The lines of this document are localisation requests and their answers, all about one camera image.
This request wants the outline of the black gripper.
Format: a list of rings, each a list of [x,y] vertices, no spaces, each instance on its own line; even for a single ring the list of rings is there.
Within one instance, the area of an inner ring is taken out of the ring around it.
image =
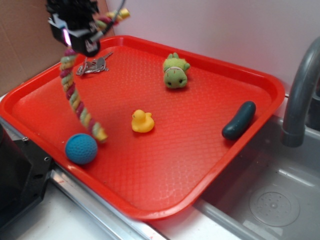
[[[86,57],[98,54],[100,42],[90,40],[98,32],[94,15],[100,10],[96,0],[48,0],[45,6],[56,40]]]

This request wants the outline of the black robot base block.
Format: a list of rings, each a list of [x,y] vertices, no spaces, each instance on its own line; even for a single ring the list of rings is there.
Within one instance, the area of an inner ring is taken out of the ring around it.
[[[32,140],[13,140],[0,127],[0,229],[5,229],[45,195],[52,157]]]

